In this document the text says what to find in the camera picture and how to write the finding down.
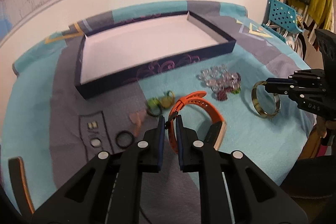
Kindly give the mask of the black and wood chair edge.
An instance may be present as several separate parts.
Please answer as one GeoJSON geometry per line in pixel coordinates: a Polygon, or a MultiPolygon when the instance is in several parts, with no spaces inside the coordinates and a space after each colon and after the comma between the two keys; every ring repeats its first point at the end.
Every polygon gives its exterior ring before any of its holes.
{"type": "Polygon", "coordinates": [[[25,167],[23,159],[19,157],[11,158],[8,162],[11,186],[22,217],[30,221],[35,209],[31,200],[27,185],[25,167]]]}

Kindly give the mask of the dark blue shallow tray box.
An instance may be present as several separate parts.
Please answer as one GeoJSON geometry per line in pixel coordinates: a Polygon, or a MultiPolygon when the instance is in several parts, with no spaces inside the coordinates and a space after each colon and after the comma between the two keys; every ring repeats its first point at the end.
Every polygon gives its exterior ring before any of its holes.
{"type": "Polygon", "coordinates": [[[179,11],[126,20],[84,35],[75,88],[90,99],[115,88],[231,53],[236,40],[206,18],[179,11]]]}

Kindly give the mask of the teal perforated plastic rack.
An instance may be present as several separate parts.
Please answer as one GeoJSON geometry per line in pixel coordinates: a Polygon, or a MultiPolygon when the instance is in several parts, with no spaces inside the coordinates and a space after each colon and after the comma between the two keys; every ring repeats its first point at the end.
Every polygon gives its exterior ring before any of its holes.
{"type": "Polygon", "coordinates": [[[267,0],[262,26],[283,42],[295,42],[303,33],[303,17],[294,8],[278,0],[267,0]]]}

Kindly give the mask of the pink hair clip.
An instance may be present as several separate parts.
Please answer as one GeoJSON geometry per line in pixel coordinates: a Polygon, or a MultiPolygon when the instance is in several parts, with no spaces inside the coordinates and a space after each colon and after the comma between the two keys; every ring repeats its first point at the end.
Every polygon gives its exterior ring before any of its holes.
{"type": "Polygon", "coordinates": [[[145,109],[129,114],[129,119],[135,125],[133,133],[136,138],[139,136],[142,123],[146,118],[146,114],[147,112],[145,109]]]}

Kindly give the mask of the orange smart watch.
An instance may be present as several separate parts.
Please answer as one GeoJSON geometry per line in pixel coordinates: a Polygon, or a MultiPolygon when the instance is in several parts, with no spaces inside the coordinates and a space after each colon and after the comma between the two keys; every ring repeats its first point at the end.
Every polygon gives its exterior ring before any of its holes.
{"type": "Polygon", "coordinates": [[[174,125],[174,121],[179,114],[186,115],[186,124],[188,126],[195,126],[200,129],[201,138],[206,143],[211,143],[217,151],[220,149],[227,130],[227,122],[216,107],[205,100],[206,95],[207,92],[205,91],[190,93],[179,98],[171,108],[166,122],[166,129],[170,147],[175,153],[178,152],[178,143],[177,126],[174,125]]]}

